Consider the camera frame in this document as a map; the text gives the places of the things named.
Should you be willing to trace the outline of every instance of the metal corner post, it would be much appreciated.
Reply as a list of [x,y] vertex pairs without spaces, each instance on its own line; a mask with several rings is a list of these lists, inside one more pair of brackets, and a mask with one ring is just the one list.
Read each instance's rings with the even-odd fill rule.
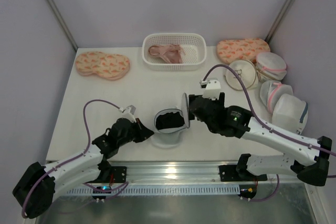
[[281,7],[281,10],[278,14],[278,16],[276,17],[276,19],[274,20],[265,41],[267,43],[270,43],[273,39],[274,34],[276,33],[276,31],[278,30],[280,24],[282,23],[283,19],[285,18],[286,14],[288,13],[288,11],[290,10],[291,6],[293,5],[295,0],[285,0],[283,6]]
[[54,0],[46,0],[51,11],[53,12],[55,18],[57,19],[58,24],[61,26],[61,29],[63,30],[64,34],[66,35],[67,39],[71,43],[73,49],[77,51],[78,46],[77,43],[75,42],[75,39],[73,38],[67,24],[65,23],[60,11],[58,10]]

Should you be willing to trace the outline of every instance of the basket rim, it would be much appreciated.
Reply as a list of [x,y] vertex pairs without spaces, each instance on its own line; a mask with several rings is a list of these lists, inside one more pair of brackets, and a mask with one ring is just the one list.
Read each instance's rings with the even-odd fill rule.
[[[153,36],[159,36],[159,35],[176,35],[176,36],[185,36],[185,35],[189,35],[189,36],[195,36],[198,37],[202,43],[204,44],[204,58],[198,62],[198,63],[177,63],[177,64],[169,64],[169,63],[151,63],[149,61],[146,60],[145,58],[145,52],[144,52],[144,48],[145,48],[145,43],[146,41],[153,37]],[[152,65],[152,66],[197,66],[197,65],[201,65],[202,63],[205,62],[206,57],[207,57],[207,52],[206,52],[206,43],[205,43],[205,39],[203,38],[203,36],[199,35],[199,34],[195,34],[195,33],[156,33],[156,34],[149,34],[146,36],[146,38],[143,40],[142,43],[142,59],[145,63],[147,63],[148,65]]]

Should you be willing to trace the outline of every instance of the gray floor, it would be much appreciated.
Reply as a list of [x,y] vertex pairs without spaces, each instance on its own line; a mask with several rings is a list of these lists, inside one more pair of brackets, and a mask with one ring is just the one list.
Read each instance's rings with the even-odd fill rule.
[[[273,189],[271,185],[259,185],[257,196],[266,196]],[[38,223],[316,223],[303,184],[281,184],[278,194],[265,202],[246,202],[238,196],[118,197],[105,203],[88,204],[70,215],[57,213],[74,210],[90,200],[60,198]]]

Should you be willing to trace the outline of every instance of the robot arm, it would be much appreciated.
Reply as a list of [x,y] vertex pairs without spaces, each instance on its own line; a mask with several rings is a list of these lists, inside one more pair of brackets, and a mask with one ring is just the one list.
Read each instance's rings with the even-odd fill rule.
[[[303,146],[281,137],[264,128],[249,110],[239,106],[224,107],[225,94],[221,93],[221,85],[215,79],[201,81],[205,88],[203,95],[189,95],[189,117],[204,122],[212,133],[227,137],[252,140],[284,155],[256,156],[243,154],[237,164],[237,172],[241,179],[252,180],[263,174],[286,174],[297,176],[301,181],[324,186],[329,169],[329,154]],[[310,146],[331,149],[332,141],[323,136],[319,139],[303,137],[286,131],[266,121],[271,129],[304,141]]]
[[38,162],[28,167],[18,184],[13,190],[13,195],[23,206],[26,197],[33,184],[52,168],[55,170],[46,176],[35,188],[30,196],[26,215],[28,218],[36,218],[46,211],[52,202],[68,190],[93,180],[109,180],[113,173],[107,159],[115,156],[121,146],[129,142],[143,142],[154,134],[147,129],[137,118],[133,116],[135,107],[129,106],[123,111],[122,118],[107,129],[106,132],[92,141],[88,151],[62,167],[58,164],[72,159],[83,152],[79,152],[63,161],[57,161],[45,166]]

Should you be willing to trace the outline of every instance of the cable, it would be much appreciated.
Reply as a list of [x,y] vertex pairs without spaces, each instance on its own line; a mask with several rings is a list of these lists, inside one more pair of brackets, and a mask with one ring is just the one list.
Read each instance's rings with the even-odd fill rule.
[[64,162],[56,165],[55,167],[53,167],[52,169],[50,169],[49,171],[47,171],[46,173],[44,173],[42,175],[41,178],[39,178],[35,184],[31,187],[29,193],[27,194],[26,196],[26,199],[22,205],[22,210],[21,210],[21,215],[24,219],[27,219],[28,216],[26,215],[26,208],[27,208],[27,204],[28,204],[28,201],[30,199],[30,197],[32,196],[32,193],[33,191],[36,189],[36,187],[38,186],[39,183],[41,183],[41,181],[47,177],[50,173],[52,173],[53,171],[57,170],[58,168],[60,168],[62,165],[65,165],[65,164],[68,164],[70,163],[71,161],[74,161],[78,158],[80,158],[81,156],[83,156],[87,151],[88,149],[90,148],[90,144],[91,144],[91,136],[90,136],[90,131],[89,131],[89,127],[88,127],[88,123],[87,123],[87,119],[86,119],[86,107],[90,104],[90,103],[93,103],[93,102],[104,102],[104,103],[107,103],[109,105],[112,105],[114,107],[116,107],[117,109],[120,109],[119,106],[115,105],[114,103],[112,102],[109,102],[109,101],[106,101],[106,100],[101,100],[101,99],[94,99],[94,100],[91,100],[91,101],[88,101],[84,107],[83,107],[83,119],[84,119],[84,125],[85,125],[85,129],[86,129],[86,132],[88,134],[88,144],[86,146],[86,148],[84,149],[84,151],[81,153],[81,154],[78,154],[77,156],[73,157],[73,158],[70,158],[68,160],[65,160]]
[[[266,129],[269,130],[270,132],[275,133],[275,134],[277,134],[278,136],[281,136],[281,137],[283,137],[283,138],[285,138],[285,139],[287,139],[287,140],[290,140],[290,141],[292,141],[292,142],[294,142],[294,143],[301,144],[301,145],[303,145],[303,146],[306,146],[306,147],[309,147],[309,148],[312,148],[312,149],[315,149],[315,150],[319,150],[319,151],[328,153],[328,154],[330,154],[330,155],[336,157],[336,153],[335,153],[335,152],[332,152],[332,151],[327,150],[327,149],[325,149],[325,148],[321,148],[321,147],[318,147],[318,146],[314,146],[314,145],[311,145],[311,144],[307,144],[307,143],[305,143],[305,142],[303,142],[303,141],[297,140],[297,139],[292,138],[292,137],[290,137],[290,136],[286,136],[286,135],[282,134],[281,132],[278,132],[278,131],[276,131],[276,130],[273,130],[271,127],[269,127],[267,124],[265,124],[265,123],[258,117],[258,115],[256,114],[256,112],[254,111],[253,106],[252,106],[252,102],[251,102],[251,99],[250,99],[250,96],[248,95],[248,93],[247,93],[247,89],[246,89],[245,85],[243,84],[241,78],[240,78],[239,75],[238,75],[232,68],[230,68],[229,66],[224,65],[224,64],[217,64],[217,65],[214,65],[212,68],[210,68],[210,70],[208,71],[208,73],[206,73],[206,75],[205,75],[203,81],[205,81],[206,78],[209,76],[209,74],[210,74],[215,68],[218,68],[218,67],[223,67],[223,68],[228,69],[228,70],[229,70],[229,71],[230,71],[230,72],[237,78],[237,80],[239,81],[239,83],[240,83],[240,85],[241,85],[241,87],[242,87],[242,89],[243,89],[243,92],[244,92],[244,94],[245,94],[245,96],[246,96],[248,106],[250,107],[250,110],[251,110],[253,116],[254,116],[255,119],[258,121],[258,123],[261,124],[264,128],[266,128]],[[329,176],[327,176],[327,177],[328,177],[328,178],[336,178],[336,175],[329,175]]]
[[[106,199],[104,199],[104,200],[107,201],[107,200],[116,198],[118,195],[120,195],[120,194],[126,189],[126,187],[128,186],[128,184],[129,184],[128,182],[125,182],[125,183],[123,183],[122,185],[120,185],[120,186],[114,188],[113,190],[117,190],[117,189],[119,189],[121,186],[124,186],[119,192],[117,192],[116,194],[114,194],[114,195],[112,195],[111,197],[108,197],[108,198],[106,198]],[[110,192],[111,190],[102,190],[102,191],[105,192],[105,193],[108,193],[108,192]],[[82,209],[82,208],[86,207],[87,205],[89,205],[89,204],[91,204],[91,203],[94,203],[94,202],[96,202],[96,201],[95,201],[95,200],[91,200],[91,201],[85,203],[84,205],[82,205],[82,206],[80,206],[80,207],[78,207],[78,208],[76,208],[75,210],[72,210],[72,211],[70,211],[70,212],[61,212],[61,211],[59,211],[59,212],[57,212],[57,213],[60,214],[60,215],[70,215],[70,214],[73,214],[74,212],[76,212],[76,211],[78,211],[78,210],[80,210],[80,209]]]
[[247,200],[247,201],[251,201],[251,202],[263,202],[263,201],[266,201],[272,197],[274,197],[275,194],[277,194],[278,190],[279,190],[279,186],[280,186],[280,178],[279,178],[279,175],[277,174],[277,187],[274,189],[273,193],[271,193],[269,196],[267,196],[266,198],[263,198],[263,199],[247,199],[247,198],[243,198],[241,197],[240,199],[244,199],[244,200]]

